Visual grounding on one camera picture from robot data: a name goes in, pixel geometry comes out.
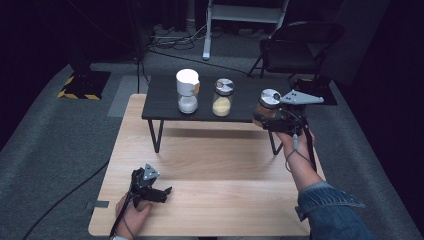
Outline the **black folding chair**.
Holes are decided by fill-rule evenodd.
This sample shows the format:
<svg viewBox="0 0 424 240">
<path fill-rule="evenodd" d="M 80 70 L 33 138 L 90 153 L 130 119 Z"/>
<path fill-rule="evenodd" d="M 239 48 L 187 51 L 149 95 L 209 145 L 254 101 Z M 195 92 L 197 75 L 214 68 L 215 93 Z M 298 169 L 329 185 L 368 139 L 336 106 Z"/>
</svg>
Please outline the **black folding chair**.
<svg viewBox="0 0 424 240">
<path fill-rule="evenodd" d="M 281 26 L 259 43 L 260 55 L 248 72 L 254 70 L 285 73 L 290 77 L 299 74 L 313 75 L 307 84 L 310 91 L 321 88 L 320 72 L 328 50 L 345 33 L 342 25 L 334 22 L 297 21 Z"/>
</svg>

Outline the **white metal stand frame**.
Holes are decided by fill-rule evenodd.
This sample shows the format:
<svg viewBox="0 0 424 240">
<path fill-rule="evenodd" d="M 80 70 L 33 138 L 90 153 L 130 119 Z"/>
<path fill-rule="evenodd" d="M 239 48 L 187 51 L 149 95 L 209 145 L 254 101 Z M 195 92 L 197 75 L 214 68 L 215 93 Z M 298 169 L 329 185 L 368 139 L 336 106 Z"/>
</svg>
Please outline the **white metal stand frame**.
<svg viewBox="0 0 424 240">
<path fill-rule="evenodd" d="M 209 0 L 206 10 L 206 34 L 202 58 L 208 61 L 211 57 L 213 20 L 267 23 L 274 24 L 278 29 L 284 22 L 289 2 L 290 0 L 282 0 L 280 7 L 265 8 L 214 4 L 213 0 Z"/>
</svg>

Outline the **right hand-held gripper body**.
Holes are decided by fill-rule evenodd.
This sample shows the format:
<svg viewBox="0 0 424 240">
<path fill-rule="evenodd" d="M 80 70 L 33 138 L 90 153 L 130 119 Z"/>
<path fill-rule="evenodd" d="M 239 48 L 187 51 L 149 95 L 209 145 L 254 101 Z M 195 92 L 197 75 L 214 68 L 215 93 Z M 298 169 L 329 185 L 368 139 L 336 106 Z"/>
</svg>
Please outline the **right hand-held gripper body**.
<svg viewBox="0 0 424 240">
<path fill-rule="evenodd" d="M 278 129 L 269 132 L 282 132 L 298 135 L 307 124 L 305 108 L 309 104 L 323 103 L 322 97 L 313 96 L 300 91 L 291 90 L 285 95 L 281 94 L 280 106 L 275 117 L 279 119 Z"/>
</svg>

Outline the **silver round lid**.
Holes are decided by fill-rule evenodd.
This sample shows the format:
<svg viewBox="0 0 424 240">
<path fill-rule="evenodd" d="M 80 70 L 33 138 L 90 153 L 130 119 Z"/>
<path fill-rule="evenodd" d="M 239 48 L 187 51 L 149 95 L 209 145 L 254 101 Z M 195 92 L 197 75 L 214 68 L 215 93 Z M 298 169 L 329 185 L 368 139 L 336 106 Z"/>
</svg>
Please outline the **silver round lid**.
<svg viewBox="0 0 424 240">
<path fill-rule="evenodd" d="M 264 89 L 259 97 L 254 117 L 260 120 L 263 117 L 274 117 L 280 106 L 281 94 L 274 89 Z"/>
</svg>

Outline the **person's left hand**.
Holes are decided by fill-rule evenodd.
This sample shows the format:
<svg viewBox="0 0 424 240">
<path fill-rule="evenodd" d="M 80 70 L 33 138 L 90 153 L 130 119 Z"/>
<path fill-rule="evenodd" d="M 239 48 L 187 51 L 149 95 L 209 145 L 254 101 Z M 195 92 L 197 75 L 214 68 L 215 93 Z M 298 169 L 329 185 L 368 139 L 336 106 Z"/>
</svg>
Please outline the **person's left hand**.
<svg viewBox="0 0 424 240">
<path fill-rule="evenodd" d="M 136 209 L 132 203 L 124 206 L 126 197 L 127 195 L 124 195 L 115 206 L 116 217 L 119 217 L 122 209 L 125 209 L 125 211 L 118 221 L 114 234 L 127 240 L 135 240 L 135 237 L 142 230 L 153 205 L 148 202 L 142 210 Z"/>
</svg>

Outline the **white blender jar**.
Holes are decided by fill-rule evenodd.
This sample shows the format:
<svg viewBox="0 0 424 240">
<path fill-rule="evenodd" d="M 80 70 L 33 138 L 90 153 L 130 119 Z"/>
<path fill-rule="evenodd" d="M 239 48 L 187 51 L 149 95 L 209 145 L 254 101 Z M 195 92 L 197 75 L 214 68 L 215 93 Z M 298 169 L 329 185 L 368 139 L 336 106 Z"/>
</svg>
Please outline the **white blender jar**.
<svg viewBox="0 0 424 240">
<path fill-rule="evenodd" d="M 176 74 L 176 83 L 179 110 L 184 114 L 194 113 L 198 108 L 199 74 L 193 69 L 182 69 Z"/>
</svg>

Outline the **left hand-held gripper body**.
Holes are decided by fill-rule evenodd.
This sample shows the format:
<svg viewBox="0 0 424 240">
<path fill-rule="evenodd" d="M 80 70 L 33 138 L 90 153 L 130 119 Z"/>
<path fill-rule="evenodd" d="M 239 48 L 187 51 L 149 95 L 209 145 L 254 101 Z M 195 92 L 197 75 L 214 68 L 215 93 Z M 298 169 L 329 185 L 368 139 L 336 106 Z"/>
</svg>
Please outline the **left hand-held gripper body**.
<svg viewBox="0 0 424 240">
<path fill-rule="evenodd" d="M 142 200 L 148 201 L 148 197 L 155 194 L 152 187 L 159 173 L 149 164 L 134 170 L 131 175 L 130 193 L 134 204 L 139 204 Z"/>
</svg>

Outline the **small black raised shelf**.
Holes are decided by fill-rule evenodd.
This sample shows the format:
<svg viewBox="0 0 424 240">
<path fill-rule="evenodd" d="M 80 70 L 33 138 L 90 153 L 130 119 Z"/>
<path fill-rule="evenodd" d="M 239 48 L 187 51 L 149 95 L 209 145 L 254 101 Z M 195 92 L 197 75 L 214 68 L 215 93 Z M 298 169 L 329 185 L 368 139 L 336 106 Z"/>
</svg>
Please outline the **small black raised shelf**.
<svg viewBox="0 0 424 240">
<path fill-rule="evenodd" d="M 218 117 L 212 113 L 214 84 L 217 77 L 200 77 L 198 109 L 192 114 L 183 114 L 178 108 L 176 77 L 162 75 L 150 81 L 141 118 L 148 121 L 153 148 L 160 151 L 164 121 L 206 121 L 206 122 L 241 122 L 251 123 L 253 111 L 264 89 L 275 89 L 285 95 L 290 87 L 285 80 L 234 78 L 235 93 L 230 113 Z"/>
</svg>

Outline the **person's right hand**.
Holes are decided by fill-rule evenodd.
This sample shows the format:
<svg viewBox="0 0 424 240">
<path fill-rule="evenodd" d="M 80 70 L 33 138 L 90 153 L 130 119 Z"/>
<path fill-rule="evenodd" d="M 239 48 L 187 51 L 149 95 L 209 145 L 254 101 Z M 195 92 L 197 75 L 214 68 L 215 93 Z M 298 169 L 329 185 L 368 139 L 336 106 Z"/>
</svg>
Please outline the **person's right hand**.
<svg viewBox="0 0 424 240">
<path fill-rule="evenodd" d="M 314 137 L 308 140 L 305 133 L 291 136 L 286 133 L 277 132 L 276 135 L 283 144 L 284 156 L 287 160 L 301 158 L 307 161 L 311 160 L 308 144 L 314 144 Z"/>
</svg>

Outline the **glass jar with yellow powder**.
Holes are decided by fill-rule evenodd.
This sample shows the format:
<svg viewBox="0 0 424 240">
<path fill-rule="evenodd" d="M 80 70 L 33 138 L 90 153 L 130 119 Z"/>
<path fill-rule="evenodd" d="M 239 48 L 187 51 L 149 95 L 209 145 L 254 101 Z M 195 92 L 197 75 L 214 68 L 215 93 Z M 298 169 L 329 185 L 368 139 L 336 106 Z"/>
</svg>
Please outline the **glass jar with yellow powder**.
<svg viewBox="0 0 424 240">
<path fill-rule="evenodd" d="M 225 117 L 230 113 L 234 88 L 234 82 L 227 78 L 215 82 L 212 111 L 216 116 Z"/>
</svg>

